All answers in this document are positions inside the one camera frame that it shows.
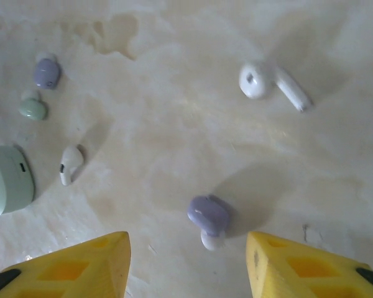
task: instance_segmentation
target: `yellow block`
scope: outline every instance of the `yellow block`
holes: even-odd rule
[[[26,261],[0,298],[122,298],[131,248],[126,232],[112,233]]]
[[[373,298],[367,264],[266,233],[248,234],[246,263],[254,298]]]

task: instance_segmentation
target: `white airpod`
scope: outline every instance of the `white airpod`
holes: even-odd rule
[[[60,177],[63,185],[71,184],[71,174],[84,162],[83,155],[76,146],[67,147],[62,154]]]
[[[274,83],[299,111],[303,112],[313,105],[297,82],[277,65],[264,62],[244,65],[239,75],[239,85],[248,98],[265,96]]]

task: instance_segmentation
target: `mint green earbud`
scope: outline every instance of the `mint green earbud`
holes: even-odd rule
[[[32,120],[43,120],[47,115],[47,108],[40,100],[40,94],[37,91],[27,91],[22,95],[19,112]]]

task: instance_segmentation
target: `beige surface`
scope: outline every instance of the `beige surface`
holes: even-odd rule
[[[32,122],[17,109],[41,51],[63,77]],[[315,109],[243,95],[240,67],[264,56]],[[38,198],[0,217],[0,269],[116,230],[131,235],[126,297],[250,297],[253,229],[373,265],[373,0],[0,1],[0,144],[14,143]],[[63,187],[72,143],[88,162]],[[237,212],[214,253],[186,215],[209,192]]]

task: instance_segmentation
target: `lavender earbud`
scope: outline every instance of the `lavender earbud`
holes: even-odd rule
[[[37,86],[43,89],[55,89],[60,79],[61,69],[56,62],[55,56],[42,56],[36,64],[34,81]]]
[[[197,196],[189,205],[189,219],[201,228],[201,241],[208,250],[223,245],[225,230],[229,225],[227,210],[210,196]]]

